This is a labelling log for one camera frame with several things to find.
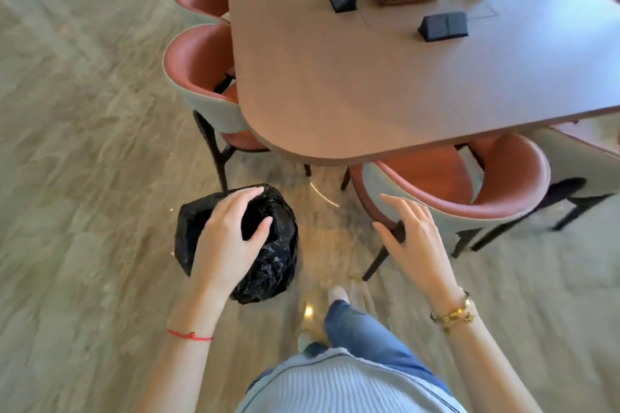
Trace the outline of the person's left hand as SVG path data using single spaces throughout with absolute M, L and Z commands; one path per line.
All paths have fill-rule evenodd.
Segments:
M 250 237 L 244 239 L 241 223 L 250 201 L 263 191 L 263 186 L 249 187 L 223 198 L 199 236 L 190 283 L 209 301 L 227 300 L 258 256 L 245 253 Z

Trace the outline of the person's right hand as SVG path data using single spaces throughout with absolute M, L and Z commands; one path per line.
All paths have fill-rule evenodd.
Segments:
M 453 312 L 466 299 L 459 286 L 438 228 L 426 206 L 380 194 L 395 209 L 406 228 L 406 253 L 390 254 L 408 279 L 424 294 L 437 316 Z

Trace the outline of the person's left forearm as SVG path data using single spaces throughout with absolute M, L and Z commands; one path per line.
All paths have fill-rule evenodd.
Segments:
M 132 413 L 195 413 L 213 335 L 226 300 L 192 285 L 175 307 L 160 354 Z

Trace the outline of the person's right forearm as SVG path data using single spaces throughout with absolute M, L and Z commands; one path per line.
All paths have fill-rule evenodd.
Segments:
M 435 317 L 475 413 L 543 413 L 492 337 L 475 303 Z

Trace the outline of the black bin bag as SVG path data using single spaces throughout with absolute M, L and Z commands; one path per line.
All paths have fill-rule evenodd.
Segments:
M 230 294 L 240 305 L 273 299 L 285 292 L 294 279 L 298 261 L 299 233 L 293 209 L 277 188 L 269 184 L 252 199 L 241 221 L 244 240 L 249 239 L 265 217 L 272 217 L 268 238 L 244 278 Z M 190 276 L 198 239 L 217 204 L 227 196 L 215 192 L 180 207 L 174 239 L 174 255 Z

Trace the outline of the blue jeans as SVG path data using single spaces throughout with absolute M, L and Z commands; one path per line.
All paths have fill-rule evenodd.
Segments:
M 331 348 L 344 348 L 354 357 L 384 365 L 391 370 L 426 381 L 438 387 L 448 396 L 452 392 L 435 376 L 403 342 L 382 323 L 368 314 L 355 309 L 351 304 L 334 303 L 327 312 L 324 329 Z M 366 370 L 355 373 L 352 380 L 340 379 L 341 374 L 329 374 L 330 382 L 337 383 L 337 393 L 346 394 L 355 401 L 379 404 L 380 397 L 388 392 L 402 391 L 402 377 L 385 370 Z

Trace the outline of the light striped shirt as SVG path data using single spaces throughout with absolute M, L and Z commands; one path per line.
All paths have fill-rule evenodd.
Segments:
M 468 412 L 422 378 L 329 348 L 280 363 L 248 389 L 235 413 Z

